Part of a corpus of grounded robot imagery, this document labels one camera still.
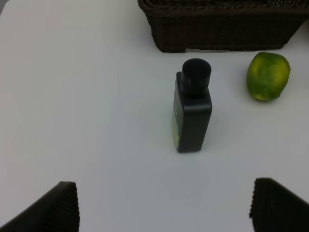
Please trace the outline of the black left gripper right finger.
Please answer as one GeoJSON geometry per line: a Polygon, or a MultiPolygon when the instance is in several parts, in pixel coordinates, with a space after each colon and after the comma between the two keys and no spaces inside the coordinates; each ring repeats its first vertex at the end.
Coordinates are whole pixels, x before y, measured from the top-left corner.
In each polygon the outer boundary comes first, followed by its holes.
{"type": "Polygon", "coordinates": [[[257,178],[249,218],[255,232],[307,232],[309,203],[272,178],[257,178]]]}

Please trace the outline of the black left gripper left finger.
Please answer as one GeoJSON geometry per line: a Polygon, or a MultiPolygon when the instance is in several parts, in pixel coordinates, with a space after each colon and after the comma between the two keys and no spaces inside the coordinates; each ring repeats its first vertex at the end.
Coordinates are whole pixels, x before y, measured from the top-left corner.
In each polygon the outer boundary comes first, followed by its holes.
{"type": "Polygon", "coordinates": [[[4,224],[2,232],[78,232],[80,212],[75,182],[61,181],[22,213],[4,224]]]}

